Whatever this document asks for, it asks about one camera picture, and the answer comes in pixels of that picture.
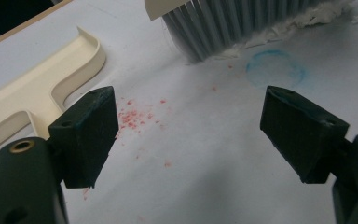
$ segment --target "screw hole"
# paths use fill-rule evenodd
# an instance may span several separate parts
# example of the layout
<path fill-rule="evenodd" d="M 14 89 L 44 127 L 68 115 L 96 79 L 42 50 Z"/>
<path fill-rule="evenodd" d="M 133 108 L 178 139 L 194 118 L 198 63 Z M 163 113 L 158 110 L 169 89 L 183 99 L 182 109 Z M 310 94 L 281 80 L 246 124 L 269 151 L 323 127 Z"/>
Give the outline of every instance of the screw hole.
<path fill-rule="evenodd" d="M 6 224 L 15 224 L 27 218 L 27 210 L 23 207 L 18 207 L 10 212 L 8 212 L 5 216 Z"/>
<path fill-rule="evenodd" d="M 322 119 L 321 123 L 327 127 L 333 127 L 334 125 L 336 125 L 336 122 L 331 119 Z"/>
<path fill-rule="evenodd" d="M 22 153 L 26 150 L 31 149 L 34 146 L 34 141 L 24 140 L 16 143 L 10 148 L 11 153 Z"/>
<path fill-rule="evenodd" d="M 64 121 L 62 124 L 62 127 L 69 127 L 72 125 L 72 122 L 71 121 Z"/>

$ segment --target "brush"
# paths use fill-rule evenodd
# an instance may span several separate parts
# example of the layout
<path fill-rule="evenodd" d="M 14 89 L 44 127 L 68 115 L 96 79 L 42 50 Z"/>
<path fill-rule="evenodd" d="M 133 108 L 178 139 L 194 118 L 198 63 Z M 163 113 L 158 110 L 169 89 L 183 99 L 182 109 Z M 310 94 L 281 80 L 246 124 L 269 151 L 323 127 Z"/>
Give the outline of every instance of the brush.
<path fill-rule="evenodd" d="M 175 44 L 196 63 L 324 1 L 145 0 L 145 8 L 150 20 L 162 17 Z"/>

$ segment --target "blue circle mark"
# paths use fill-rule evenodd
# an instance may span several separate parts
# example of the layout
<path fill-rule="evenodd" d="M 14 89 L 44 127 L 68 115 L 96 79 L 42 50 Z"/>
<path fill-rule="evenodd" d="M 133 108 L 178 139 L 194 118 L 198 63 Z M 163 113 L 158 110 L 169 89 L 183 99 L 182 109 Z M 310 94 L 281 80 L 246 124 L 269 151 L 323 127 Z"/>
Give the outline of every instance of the blue circle mark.
<path fill-rule="evenodd" d="M 246 77 L 256 87 L 293 88 L 307 75 L 306 69 L 288 53 L 278 49 L 257 53 L 246 64 Z"/>

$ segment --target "brush bristles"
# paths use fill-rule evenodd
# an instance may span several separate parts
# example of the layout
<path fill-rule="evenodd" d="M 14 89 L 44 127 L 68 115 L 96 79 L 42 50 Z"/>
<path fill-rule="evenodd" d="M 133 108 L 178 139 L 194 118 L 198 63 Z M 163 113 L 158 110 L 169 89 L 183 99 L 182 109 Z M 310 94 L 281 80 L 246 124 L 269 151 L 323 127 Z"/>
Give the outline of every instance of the brush bristles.
<path fill-rule="evenodd" d="M 162 18 L 178 47 L 196 63 L 322 1 L 192 0 Z"/>

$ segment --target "white table surface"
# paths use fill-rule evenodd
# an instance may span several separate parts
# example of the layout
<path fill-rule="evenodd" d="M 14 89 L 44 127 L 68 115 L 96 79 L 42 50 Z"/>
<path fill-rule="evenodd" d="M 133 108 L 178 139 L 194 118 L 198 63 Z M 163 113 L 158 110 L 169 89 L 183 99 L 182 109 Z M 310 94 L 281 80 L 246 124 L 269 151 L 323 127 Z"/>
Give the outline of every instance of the white table surface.
<path fill-rule="evenodd" d="M 302 184 L 259 121 L 266 87 L 277 85 L 346 120 L 349 140 L 358 134 L 351 15 L 237 59 L 189 64 L 142 0 L 74 0 L 0 42 L 0 87 L 75 38 L 77 26 L 101 40 L 107 60 L 66 105 L 112 85 L 118 112 L 136 111 L 138 126 L 119 118 L 125 127 L 95 189 L 64 190 L 71 223 L 335 223 L 335 178 Z"/>

